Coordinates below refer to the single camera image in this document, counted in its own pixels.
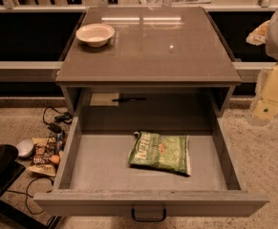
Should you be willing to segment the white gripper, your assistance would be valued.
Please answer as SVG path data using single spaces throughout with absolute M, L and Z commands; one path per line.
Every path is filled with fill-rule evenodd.
M 248 44 L 266 43 L 267 55 L 278 61 L 278 10 L 252 31 L 246 38 Z M 278 62 L 270 70 L 261 70 L 256 83 L 255 96 L 250 104 L 247 122 L 264 126 L 278 114 Z

